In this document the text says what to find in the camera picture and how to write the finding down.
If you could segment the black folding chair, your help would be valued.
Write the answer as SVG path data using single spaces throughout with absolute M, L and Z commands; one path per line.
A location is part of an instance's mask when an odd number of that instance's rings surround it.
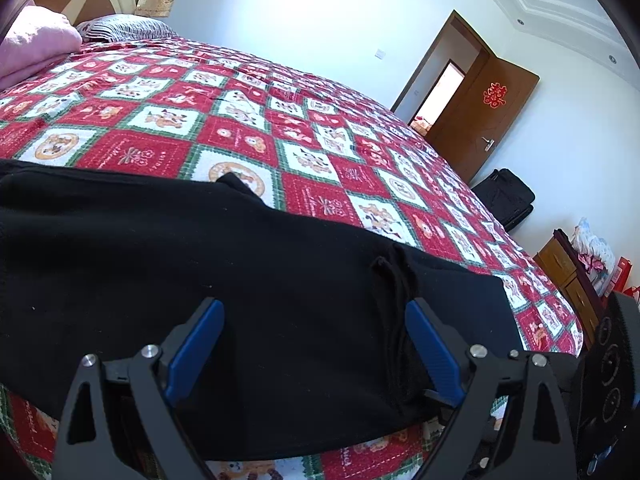
M 511 232 L 534 210 L 534 192 L 509 169 L 496 169 L 472 192 L 498 220 L 506 232 Z

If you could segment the striped grey pillow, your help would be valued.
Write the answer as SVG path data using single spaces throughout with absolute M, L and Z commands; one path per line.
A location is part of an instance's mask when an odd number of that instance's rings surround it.
M 85 42 L 127 42 L 176 38 L 164 22 L 134 14 L 111 14 L 76 25 Z

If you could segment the red paper door decoration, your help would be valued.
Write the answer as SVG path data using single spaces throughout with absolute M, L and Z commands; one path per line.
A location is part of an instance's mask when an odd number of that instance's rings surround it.
M 489 106 L 492 110 L 496 110 L 500 106 L 506 105 L 506 94 L 508 88 L 505 84 L 500 82 L 492 82 L 488 88 L 483 92 L 483 103 Z

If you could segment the red patchwork bedspread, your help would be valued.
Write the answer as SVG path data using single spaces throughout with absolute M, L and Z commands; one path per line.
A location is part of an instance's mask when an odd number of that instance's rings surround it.
M 1 154 L 213 181 L 503 282 L 522 345 L 582 350 L 568 303 L 426 142 L 338 82 L 185 39 L 89 44 L 1 93 Z

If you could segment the brown wooden door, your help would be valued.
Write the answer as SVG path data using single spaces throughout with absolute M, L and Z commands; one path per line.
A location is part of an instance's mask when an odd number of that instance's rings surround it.
M 492 110 L 483 92 L 494 82 L 508 88 L 506 105 Z M 426 142 L 462 181 L 469 183 L 488 161 L 532 95 L 539 76 L 487 51 L 480 52 L 427 133 Z M 482 137 L 494 139 L 489 152 Z

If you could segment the black pants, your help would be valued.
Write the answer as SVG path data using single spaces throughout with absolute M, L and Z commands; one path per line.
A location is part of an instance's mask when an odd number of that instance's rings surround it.
M 502 281 L 213 183 L 1 165 L 1 381 L 60 417 L 81 358 L 158 344 L 206 298 L 224 330 L 177 411 L 206 460 L 337 450 L 425 422 L 405 326 L 422 298 L 469 344 L 521 347 Z

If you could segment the red bag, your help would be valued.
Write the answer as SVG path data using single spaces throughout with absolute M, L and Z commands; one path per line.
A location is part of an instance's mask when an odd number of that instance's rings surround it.
M 620 257 L 612 274 L 610 285 L 613 292 L 621 292 L 638 302 L 639 287 L 630 284 L 631 270 L 632 262 L 626 257 Z

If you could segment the pink folded blanket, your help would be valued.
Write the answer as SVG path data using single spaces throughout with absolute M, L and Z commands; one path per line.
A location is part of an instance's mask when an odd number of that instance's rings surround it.
M 64 14 L 29 0 L 1 43 L 1 90 L 79 51 L 81 46 L 80 33 Z

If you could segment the floral items on nightstand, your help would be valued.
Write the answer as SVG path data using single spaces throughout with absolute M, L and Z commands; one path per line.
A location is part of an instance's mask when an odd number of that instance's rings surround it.
M 614 252 L 610 244 L 592 232 L 586 217 L 582 217 L 570 237 L 570 244 L 582 264 L 587 278 L 598 296 L 602 296 L 611 281 L 616 266 Z

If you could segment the wooden nightstand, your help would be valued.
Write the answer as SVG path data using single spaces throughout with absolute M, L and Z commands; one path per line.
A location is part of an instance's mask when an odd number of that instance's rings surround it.
M 586 348 L 590 349 L 596 341 L 604 307 L 567 235 L 561 229 L 554 230 L 534 260 L 573 308 L 585 335 Z

